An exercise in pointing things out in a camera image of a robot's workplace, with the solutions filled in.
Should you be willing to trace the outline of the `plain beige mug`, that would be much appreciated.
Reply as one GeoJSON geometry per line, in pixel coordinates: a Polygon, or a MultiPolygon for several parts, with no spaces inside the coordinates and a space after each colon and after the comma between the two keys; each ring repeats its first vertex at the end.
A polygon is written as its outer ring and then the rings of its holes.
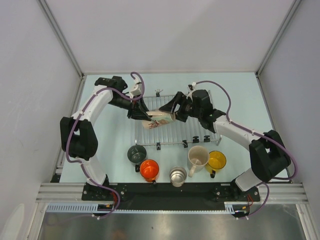
{"type": "Polygon", "coordinates": [[[195,173],[200,172],[209,162],[209,151],[200,145],[193,146],[187,154],[187,167],[189,169],[188,176],[193,177],[195,173]]]}

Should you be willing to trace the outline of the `yellow mug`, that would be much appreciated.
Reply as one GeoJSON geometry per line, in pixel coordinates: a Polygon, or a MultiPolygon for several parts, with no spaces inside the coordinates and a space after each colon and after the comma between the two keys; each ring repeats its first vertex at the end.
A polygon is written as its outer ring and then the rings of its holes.
{"type": "Polygon", "coordinates": [[[217,172],[223,169],[227,164],[226,156],[220,151],[211,151],[209,153],[208,163],[205,165],[205,170],[209,173],[212,179],[215,178],[217,172]]]}

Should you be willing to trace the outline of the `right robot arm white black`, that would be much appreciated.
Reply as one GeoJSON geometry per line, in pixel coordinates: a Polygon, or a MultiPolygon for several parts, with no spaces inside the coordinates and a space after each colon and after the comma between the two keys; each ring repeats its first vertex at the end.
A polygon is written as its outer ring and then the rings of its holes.
{"type": "Polygon", "coordinates": [[[237,126],[225,112],[213,107],[206,90],[195,90],[188,96],[179,91],[159,110],[175,114],[181,122],[196,118],[204,129],[227,137],[249,151],[250,168],[236,177],[235,185],[230,188],[231,196],[237,201],[247,197],[249,189],[269,182],[293,162],[278,132],[259,133],[237,126]]]}

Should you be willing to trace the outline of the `beige floral mug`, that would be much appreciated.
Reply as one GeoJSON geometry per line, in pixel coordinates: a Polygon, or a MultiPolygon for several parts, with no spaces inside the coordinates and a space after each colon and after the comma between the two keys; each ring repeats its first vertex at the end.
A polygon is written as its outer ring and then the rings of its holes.
{"type": "Polygon", "coordinates": [[[171,124],[176,120],[174,113],[167,113],[159,110],[147,111],[146,113],[151,118],[151,121],[143,120],[142,126],[147,130],[171,124]]]}

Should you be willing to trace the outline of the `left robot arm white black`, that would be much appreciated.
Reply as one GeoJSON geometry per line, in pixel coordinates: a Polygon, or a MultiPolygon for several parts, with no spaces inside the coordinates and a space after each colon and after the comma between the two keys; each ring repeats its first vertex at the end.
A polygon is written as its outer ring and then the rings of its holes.
{"type": "Polygon", "coordinates": [[[109,179],[96,156],[98,139],[94,124],[102,110],[108,105],[127,110],[127,117],[133,120],[151,121],[143,100],[145,83],[142,76],[130,73],[134,86],[128,93],[127,83],[120,76],[100,77],[94,83],[93,91],[84,105],[70,117],[60,120],[62,150],[69,163],[80,165],[86,182],[92,186],[93,194],[100,200],[110,196],[109,179]]]}

